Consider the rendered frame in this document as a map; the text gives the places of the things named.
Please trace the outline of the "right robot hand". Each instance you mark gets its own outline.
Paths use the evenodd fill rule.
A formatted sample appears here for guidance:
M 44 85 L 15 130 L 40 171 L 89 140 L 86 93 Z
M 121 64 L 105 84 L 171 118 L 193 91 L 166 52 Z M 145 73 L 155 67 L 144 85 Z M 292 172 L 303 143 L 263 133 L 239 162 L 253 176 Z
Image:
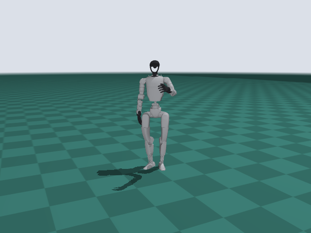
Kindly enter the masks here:
M 141 123 L 142 123 L 142 120 L 141 120 L 141 111 L 138 111 L 138 114 L 137 114 L 137 116 L 138 116 L 138 122 L 139 122 L 139 124 L 140 125 L 142 125 Z

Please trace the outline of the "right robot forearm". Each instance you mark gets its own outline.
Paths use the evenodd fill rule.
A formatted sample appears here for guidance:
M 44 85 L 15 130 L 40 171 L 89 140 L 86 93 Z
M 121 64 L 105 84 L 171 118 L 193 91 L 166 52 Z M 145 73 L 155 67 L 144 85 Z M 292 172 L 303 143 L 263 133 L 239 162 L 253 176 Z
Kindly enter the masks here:
M 137 103 L 138 103 L 138 104 L 137 104 L 136 113 L 138 114 L 138 111 L 141 111 L 141 110 L 142 110 L 142 103 L 143 103 L 143 101 L 138 99 Z

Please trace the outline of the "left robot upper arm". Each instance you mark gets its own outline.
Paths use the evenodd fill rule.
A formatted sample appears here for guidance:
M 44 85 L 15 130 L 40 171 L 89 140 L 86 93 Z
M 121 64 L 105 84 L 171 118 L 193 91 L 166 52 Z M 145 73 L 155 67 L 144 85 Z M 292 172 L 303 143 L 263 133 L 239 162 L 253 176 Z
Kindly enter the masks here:
M 163 77 L 164 83 L 167 85 L 167 87 L 170 87 L 172 89 L 174 89 L 174 86 L 170 80 L 169 77 Z M 176 94 L 175 94 L 176 95 Z M 172 95 L 171 95 L 172 96 Z M 172 96 L 173 97 L 173 96 Z

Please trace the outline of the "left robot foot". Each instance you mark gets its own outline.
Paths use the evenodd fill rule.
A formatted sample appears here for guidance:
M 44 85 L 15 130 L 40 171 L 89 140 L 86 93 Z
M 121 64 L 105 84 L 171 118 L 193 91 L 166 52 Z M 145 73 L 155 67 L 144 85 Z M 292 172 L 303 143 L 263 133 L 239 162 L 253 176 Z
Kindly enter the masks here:
M 166 170 L 165 167 L 164 167 L 164 164 L 162 164 L 162 162 L 161 163 L 159 162 L 158 166 L 159 166 L 160 170 L 162 170 L 162 171 Z

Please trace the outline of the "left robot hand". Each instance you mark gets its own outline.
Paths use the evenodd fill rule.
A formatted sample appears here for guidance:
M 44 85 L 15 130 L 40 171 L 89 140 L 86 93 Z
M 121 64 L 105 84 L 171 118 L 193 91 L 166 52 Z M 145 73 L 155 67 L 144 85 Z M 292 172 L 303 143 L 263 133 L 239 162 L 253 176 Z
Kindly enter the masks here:
M 160 87 L 160 86 L 161 86 L 161 87 Z M 161 83 L 158 87 L 162 88 L 162 89 L 158 88 L 158 89 L 160 89 L 159 91 L 163 90 L 162 92 L 171 93 L 170 87 L 167 87 L 167 86 L 164 85 L 163 83 Z M 161 92 L 161 93 L 162 93 L 162 92 Z

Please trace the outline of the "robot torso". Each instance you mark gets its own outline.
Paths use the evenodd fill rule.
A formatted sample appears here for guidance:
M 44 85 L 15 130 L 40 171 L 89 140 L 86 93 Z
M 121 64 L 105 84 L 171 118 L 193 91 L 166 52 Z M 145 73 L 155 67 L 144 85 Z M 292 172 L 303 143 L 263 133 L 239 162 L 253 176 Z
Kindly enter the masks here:
M 153 76 L 153 75 L 151 75 Z M 157 77 L 148 76 L 146 78 L 146 90 L 149 101 L 154 101 L 152 103 L 152 107 L 150 108 L 150 117 L 158 118 L 161 117 L 161 107 L 157 103 L 157 101 L 161 101 L 164 95 L 163 90 L 159 91 L 160 87 L 158 87 L 161 83 L 164 84 L 163 76 L 157 75 Z M 160 88 L 160 89 L 158 89 Z M 162 92 L 162 93 L 161 93 Z

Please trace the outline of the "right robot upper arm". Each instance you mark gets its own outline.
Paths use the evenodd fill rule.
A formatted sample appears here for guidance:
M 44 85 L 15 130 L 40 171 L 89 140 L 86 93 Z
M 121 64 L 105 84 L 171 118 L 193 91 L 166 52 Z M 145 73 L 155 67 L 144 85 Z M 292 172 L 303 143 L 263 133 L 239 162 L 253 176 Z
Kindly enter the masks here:
M 142 78 L 139 81 L 139 95 L 138 95 L 138 99 L 139 100 L 143 100 L 145 95 L 144 95 L 144 89 L 145 89 L 145 85 L 146 84 L 146 78 Z

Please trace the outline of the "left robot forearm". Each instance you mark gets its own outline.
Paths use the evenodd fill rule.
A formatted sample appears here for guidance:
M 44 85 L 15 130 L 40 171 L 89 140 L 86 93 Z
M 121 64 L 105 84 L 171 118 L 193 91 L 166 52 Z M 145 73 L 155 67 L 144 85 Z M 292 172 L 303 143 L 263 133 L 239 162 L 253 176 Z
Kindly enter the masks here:
M 170 95 L 174 96 L 175 94 L 177 94 L 176 90 L 174 90 L 172 88 L 170 88 L 170 89 L 171 89 L 171 93 L 169 93 Z

